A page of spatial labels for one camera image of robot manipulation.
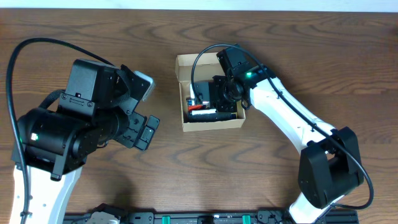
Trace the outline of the brown cardboard box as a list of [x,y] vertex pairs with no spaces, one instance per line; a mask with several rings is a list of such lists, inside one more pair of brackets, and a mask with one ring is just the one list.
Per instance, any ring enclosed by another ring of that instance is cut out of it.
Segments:
[[[175,74],[179,82],[180,107],[183,132],[204,131],[213,129],[241,128],[246,120],[245,110],[237,104],[237,118],[227,121],[197,122],[188,120],[187,98],[190,97],[192,66],[198,54],[177,55],[175,60]],[[203,54],[195,67],[194,81],[209,81],[215,75],[224,75],[223,69],[216,57],[216,53]]]

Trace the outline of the white marker black cap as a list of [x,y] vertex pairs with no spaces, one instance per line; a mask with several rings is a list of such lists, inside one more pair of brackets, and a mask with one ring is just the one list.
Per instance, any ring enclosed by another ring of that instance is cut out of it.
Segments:
[[214,114],[216,112],[217,112],[216,109],[191,110],[190,114],[192,116],[196,116],[196,115],[203,115],[203,114]]

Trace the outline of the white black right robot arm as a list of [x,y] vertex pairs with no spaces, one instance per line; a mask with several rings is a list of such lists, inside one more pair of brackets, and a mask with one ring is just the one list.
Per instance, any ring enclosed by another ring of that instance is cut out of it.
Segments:
[[260,210],[243,223],[357,223],[358,208],[340,200],[368,180],[358,138],[350,128],[336,129],[316,117],[283,86],[276,74],[239,45],[221,44],[197,54],[191,73],[189,122],[235,121],[239,110],[264,113],[290,140],[300,156],[300,195],[285,210]]

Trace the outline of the white marker blue cap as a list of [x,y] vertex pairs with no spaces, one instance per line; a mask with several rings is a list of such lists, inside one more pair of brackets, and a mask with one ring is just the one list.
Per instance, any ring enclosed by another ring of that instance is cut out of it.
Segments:
[[187,98],[186,102],[187,102],[187,106],[196,106],[196,105],[198,105],[198,102],[196,101],[196,99],[193,99],[193,98]]

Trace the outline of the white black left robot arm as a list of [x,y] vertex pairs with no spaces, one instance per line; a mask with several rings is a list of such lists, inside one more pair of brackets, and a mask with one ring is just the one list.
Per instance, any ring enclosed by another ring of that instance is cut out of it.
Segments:
[[87,157],[109,141],[141,151],[148,148],[158,118],[143,116],[136,106],[154,89],[154,80],[126,66],[92,60],[74,61],[66,89],[21,116],[20,131],[27,171],[13,150],[14,201],[11,223],[20,223],[18,209],[29,201],[26,223],[61,223]]

